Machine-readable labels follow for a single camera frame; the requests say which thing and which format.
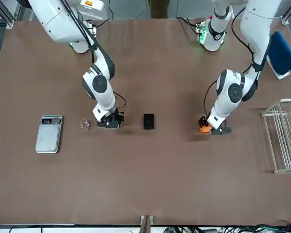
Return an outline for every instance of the wire rack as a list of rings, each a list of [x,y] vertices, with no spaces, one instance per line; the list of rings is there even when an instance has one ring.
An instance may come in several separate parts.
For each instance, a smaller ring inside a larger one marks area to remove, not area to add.
[[[274,173],[291,173],[291,99],[283,99],[261,114],[271,147]]]

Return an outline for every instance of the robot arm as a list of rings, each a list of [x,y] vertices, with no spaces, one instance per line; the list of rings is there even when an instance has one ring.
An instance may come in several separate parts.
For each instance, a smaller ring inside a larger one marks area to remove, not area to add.
[[[241,32],[254,53],[253,62],[246,74],[224,70],[217,80],[218,99],[211,109],[208,123],[218,129],[241,101],[249,100],[257,89],[268,46],[270,26],[281,0],[249,0],[241,21]]]
[[[226,27],[231,19],[230,5],[241,5],[248,0],[211,0],[214,5],[214,15],[207,18],[202,26],[205,26],[202,32],[203,36],[199,36],[199,43],[208,51],[217,51],[224,41]]]
[[[112,59],[103,50],[93,36],[91,24],[78,22],[77,11],[70,8],[65,0],[29,0],[41,25],[52,40],[59,43],[70,43],[77,53],[91,51],[97,60],[83,75],[82,85],[87,94],[97,101],[93,113],[101,122],[101,127],[118,128],[123,121],[116,108],[115,96],[109,80],[114,76],[115,66]]]

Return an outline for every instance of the smartphone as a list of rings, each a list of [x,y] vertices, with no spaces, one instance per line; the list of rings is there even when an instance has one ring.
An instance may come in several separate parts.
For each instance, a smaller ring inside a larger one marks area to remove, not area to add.
[[[144,129],[145,130],[154,129],[154,114],[153,113],[144,114]]]

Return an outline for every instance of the brown table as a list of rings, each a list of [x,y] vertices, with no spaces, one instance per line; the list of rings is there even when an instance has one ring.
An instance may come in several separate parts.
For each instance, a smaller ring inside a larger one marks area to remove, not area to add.
[[[239,23],[235,24],[239,32]],[[276,26],[291,44],[289,28]],[[39,23],[16,22],[0,53],[0,223],[256,225],[291,221],[291,175],[272,173],[259,112],[291,98],[291,76],[266,65],[259,89],[231,114],[232,133],[199,135],[209,84],[251,56],[228,29],[205,51],[178,20],[112,21],[98,39],[114,59],[113,89],[127,99],[119,130],[79,127],[96,104],[81,85],[91,64]],[[216,99],[214,89],[207,109]],[[142,129],[154,113],[156,129]],[[58,154],[34,151],[41,116],[65,121]]]

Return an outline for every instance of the blue cloth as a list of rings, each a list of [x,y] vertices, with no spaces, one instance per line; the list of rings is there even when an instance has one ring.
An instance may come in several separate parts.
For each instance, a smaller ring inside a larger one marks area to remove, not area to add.
[[[271,36],[268,56],[277,74],[284,75],[291,70],[291,49],[280,32]]]

